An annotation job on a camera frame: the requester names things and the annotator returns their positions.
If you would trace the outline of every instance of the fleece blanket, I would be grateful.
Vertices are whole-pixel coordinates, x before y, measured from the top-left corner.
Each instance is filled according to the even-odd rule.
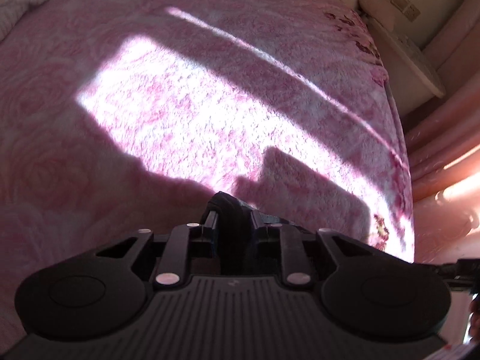
[[[387,73],[339,0],[49,0],[0,61],[0,351],[23,278],[217,191],[413,259]]]

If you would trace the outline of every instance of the pink curtain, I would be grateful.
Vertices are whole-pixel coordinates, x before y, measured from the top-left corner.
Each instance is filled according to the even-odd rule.
[[[428,262],[480,230],[480,0],[465,0],[424,53],[448,87],[447,101],[405,136],[415,260]]]

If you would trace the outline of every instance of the metal screw head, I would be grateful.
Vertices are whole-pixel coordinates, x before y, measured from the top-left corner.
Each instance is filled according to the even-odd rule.
[[[309,274],[305,274],[303,272],[295,272],[292,274],[289,274],[286,277],[286,280],[295,286],[304,286],[305,284],[308,284],[311,280],[311,277]]]
[[[155,281],[157,281],[159,284],[163,284],[164,286],[171,286],[172,284],[176,284],[180,281],[180,276],[173,273],[158,274],[155,278]]]

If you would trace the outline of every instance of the black plastic device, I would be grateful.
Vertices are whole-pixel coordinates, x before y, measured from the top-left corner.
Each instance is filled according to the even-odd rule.
[[[28,277],[15,297],[27,336],[2,358],[421,360],[445,344],[450,290],[478,291],[480,260],[409,264],[333,230],[218,211]]]

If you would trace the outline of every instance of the electrical outlet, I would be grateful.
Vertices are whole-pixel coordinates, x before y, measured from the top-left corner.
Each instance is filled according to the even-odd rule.
[[[403,12],[410,4],[409,0],[390,0],[395,8]]]
[[[416,6],[410,4],[408,8],[403,11],[403,14],[408,20],[414,21],[418,16],[420,16],[420,11]]]

